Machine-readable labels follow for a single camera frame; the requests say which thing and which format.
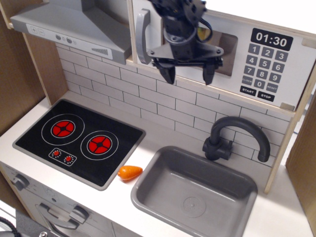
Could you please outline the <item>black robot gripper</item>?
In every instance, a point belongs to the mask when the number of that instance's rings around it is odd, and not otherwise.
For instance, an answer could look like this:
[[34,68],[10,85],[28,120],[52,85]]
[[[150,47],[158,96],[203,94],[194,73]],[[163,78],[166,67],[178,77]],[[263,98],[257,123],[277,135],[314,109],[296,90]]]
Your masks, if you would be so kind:
[[223,65],[224,50],[198,40],[198,24],[209,29],[210,24],[198,14],[161,14],[163,37],[166,44],[146,52],[146,63],[153,63],[168,84],[175,82],[175,67],[198,66],[203,68],[206,85],[213,81],[215,70]]

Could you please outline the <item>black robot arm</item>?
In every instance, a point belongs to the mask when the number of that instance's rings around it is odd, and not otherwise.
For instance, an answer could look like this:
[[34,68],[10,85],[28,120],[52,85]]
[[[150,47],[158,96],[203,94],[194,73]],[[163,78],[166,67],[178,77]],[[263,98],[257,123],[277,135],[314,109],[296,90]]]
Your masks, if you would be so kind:
[[223,65],[224,50],[208,44],[198,36],[199,24],[208,29],[211,25],[203,19],[207,11],[203,0],[153,0],[152,5],[162,18],[163,37],[166,43],[150,50],[152,64],[163,78],[174,84],[176,67],[201,67],[203,80],[209,85],[213,81],[215,70]]

